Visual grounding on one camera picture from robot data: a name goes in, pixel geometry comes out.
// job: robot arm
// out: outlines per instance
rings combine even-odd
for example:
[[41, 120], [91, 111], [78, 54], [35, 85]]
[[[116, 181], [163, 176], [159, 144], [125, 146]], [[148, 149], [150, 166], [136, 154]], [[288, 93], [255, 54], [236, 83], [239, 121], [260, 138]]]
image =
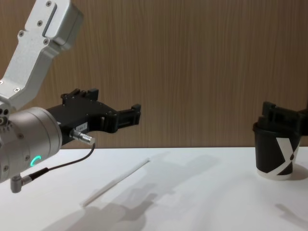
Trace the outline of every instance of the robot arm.
[[0, 81], [0, 183], [11, 179], [14, 193], [46, 169], [24, 178], [20, 173], [62, 145], [78, 140], [94, 148], [95, 139], [86, 133], [114, 133], [139, 123], [140, 105], [116, 111], [97, 101], [97, 89], [63, 94], [62, 104], [48, 110], [34, 107], [11, 114], [35, 98], [52, 59], [74, 43], [82, 19], [70, 0], [37, 0], [25, 31], [18, 33], [18, 46]]

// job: wooden wall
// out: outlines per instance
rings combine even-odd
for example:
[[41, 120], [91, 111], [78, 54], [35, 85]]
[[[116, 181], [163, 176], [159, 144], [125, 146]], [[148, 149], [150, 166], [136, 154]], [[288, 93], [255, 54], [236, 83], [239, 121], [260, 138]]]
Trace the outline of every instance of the wooden wall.
[[[85, 15], [75, 46], [28, 106], [52, 107], [72, 88], [99, 88], [118, 110], [141, 103], [141, 124], [94, 133], [99, 147], [253, 146], [263, 101], [306, 106], [306, 0], [73, 2]], [[0, 0], [0, 76], [33, 4]]]

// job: white table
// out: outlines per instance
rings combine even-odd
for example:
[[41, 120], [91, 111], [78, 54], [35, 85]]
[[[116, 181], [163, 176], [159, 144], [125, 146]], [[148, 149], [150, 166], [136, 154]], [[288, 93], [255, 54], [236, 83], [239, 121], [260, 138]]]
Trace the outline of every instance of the white table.
[[[293, 180], [256, 173], [254, 148], [96, 150], [12, 194], [0, 184], [3, 231], [308, 231], [308, 148]], [[22, 175], [82, 157], [63, 150]], [[86, 208], [94, 190], [151, 162]]]

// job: white straw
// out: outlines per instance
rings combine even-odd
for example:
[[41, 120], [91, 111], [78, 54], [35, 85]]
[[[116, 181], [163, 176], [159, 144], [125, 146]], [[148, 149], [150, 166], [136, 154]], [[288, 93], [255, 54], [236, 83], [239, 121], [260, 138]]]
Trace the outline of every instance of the white straw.
[[140, 162], [139, 164], [137, 164], [135, 167], [133, 167], [130, 171], [127, 171], [126, 173], [122, 174], [120, 177], [110, 181], [107, 185], [105, 185], [104, 187], [102, 187], [100, 190], [98, 190], [97, 192], [95, 192], [92, 196], [90, 196], [88, 199], [86, 199], [84, 202], [80, 203], [80, 205], [82, 207], [86, 207], [87, 205], [89, 205], [90, 203], [92, 203], [94, 200], [96, 200], [98, 197], [100, 197], [101, 195], [103, 195], [105, 192], [107, 192], [108, 190], [112, 189], [114, 186], [116, 186], [119, 182], [123, 181], [124, 179], [126, 179], [127, 177], [129, 177], [131, 174], [133, 174], [134, 172], [136, 172], [139, 168], [143, 167], [144, 165], [146, 165], [147, 163], [150, 162], [150, 159], [147, 158], [145, 160], [143, 160], [142, 162]]

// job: cable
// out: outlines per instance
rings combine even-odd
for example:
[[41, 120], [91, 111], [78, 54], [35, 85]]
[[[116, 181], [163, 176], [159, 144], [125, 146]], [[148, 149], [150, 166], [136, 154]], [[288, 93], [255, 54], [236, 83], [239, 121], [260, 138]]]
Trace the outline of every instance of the cable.
[[58, 166], [55, 166], [55, 167], [51, 167], [51, 168], [43, 168], [37, 172], [34, 172], [32, 174], [29, 174], [28, 176], [31, 178], [31, 181], [35, 180], [36, 178], [44, 175], [45, 173], [49, 172], [49, 171], [52, 171], [52, 170], [55, 170], [55, 169], [58, 169], [58, 168], [61, 168], [61, 167], [65, 167], [65, 166], [68, 166], [68, 165], [72, 165], [72, 164], [75, 164], [75, 163], [78, 163], [80, 161], [83, 161], [85, 159], [87, 159], [88, 157], [90, 157], [92, 155], [92, 153], [94, 152], [95, 150], [95, 143], [92, 145], [92, 148], [90, 150], [90, 152], [83, 158], [79, 159], [79, 160], [75, 160], [75, 161], [72, 161], [72, 162], [68, 162], [66, 164], [62, 164], [62, 165], [58, 165]]

